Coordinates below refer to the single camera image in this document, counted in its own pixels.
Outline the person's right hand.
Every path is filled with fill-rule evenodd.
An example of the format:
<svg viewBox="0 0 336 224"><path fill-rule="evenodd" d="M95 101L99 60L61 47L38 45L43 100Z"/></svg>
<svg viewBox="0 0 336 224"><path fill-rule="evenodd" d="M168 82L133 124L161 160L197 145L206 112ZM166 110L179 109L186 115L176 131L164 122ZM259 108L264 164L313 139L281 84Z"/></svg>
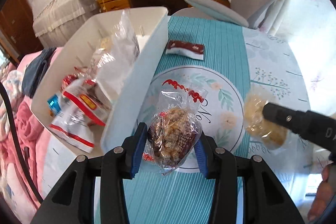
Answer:
<svg viewBox="0 0 336 224"><path fill-rule="evenodd" d="M315 199L307 214L308 221L315 220L323 213L334 194L332 187L328 182L331 166L332 164L328 164L322 171L322 182L319 184Z"/></svg>

